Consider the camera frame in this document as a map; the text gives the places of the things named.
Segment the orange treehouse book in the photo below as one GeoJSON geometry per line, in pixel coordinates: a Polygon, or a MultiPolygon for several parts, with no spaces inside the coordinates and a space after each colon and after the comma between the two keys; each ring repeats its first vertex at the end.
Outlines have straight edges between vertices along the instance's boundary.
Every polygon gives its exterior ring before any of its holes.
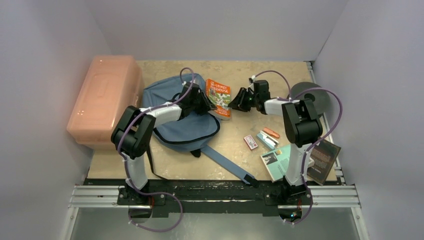
{"type": "Polygon", "coordinates": [[[231,109],[228,107],[231,102],[231,88],[208,78],[205,82],[205,92],[208,99],[216,106],[215,110],[209,113],[221,120],[231,119],[231,109]]]}

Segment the blue grey backpack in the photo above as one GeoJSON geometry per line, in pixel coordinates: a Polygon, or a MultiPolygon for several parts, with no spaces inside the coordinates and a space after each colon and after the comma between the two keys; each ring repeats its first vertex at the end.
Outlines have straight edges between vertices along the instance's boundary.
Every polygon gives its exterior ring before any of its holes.
{"type": "MultiPolygon", "coordinates": [[[[154,107],[176,100],[182,95],[183,82],[191,80],[192,74],[187,73],[181,77],[172,76],[152,83],[143,90],[141,106],[154,107]]],[[[156,127],[153,136],[162,145],[174,151],[190,152],[196,158],[207,156],[245,184],[259,187],[259,181],[252,174],[208,146],[220,128],[220,119],[209,113],[199,115],[192,111],[179,121],[171,121],[156,127]]]]}

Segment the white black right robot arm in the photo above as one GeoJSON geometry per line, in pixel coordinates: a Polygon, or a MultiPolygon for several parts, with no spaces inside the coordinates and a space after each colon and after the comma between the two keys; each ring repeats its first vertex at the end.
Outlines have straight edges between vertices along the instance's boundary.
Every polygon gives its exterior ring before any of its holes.
{"type": "Polygon", "coordinates": [[[264,115],[283,118],[284,132],[290,142],[290,157],[280,196],[284,202],[292,204],[307,192],[307,161],[323,133],[322,124],[312,100],[272,98],[266,80],[255,80],[251,84],[252,87],[242,87],[228,107],[242,112],[256,108],[264,115]]]}

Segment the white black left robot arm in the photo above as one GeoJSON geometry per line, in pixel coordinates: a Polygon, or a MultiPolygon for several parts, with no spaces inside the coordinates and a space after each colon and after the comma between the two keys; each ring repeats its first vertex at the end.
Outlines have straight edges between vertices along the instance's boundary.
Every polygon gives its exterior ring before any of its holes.
{"type": "Polygon", "coordinates": [[[158,126],[179,122],[192,112],[208,116],[216,106],[196,83],[183,85],[182,91],[163,104],[148,108],[128,106],[111,135],[111,142],[122,156],[126,173],[126,184],[132,187],[129,197],[138,205],[146,203],[149,191],[144,154],[150,153],[151,137],[158,126]]]}

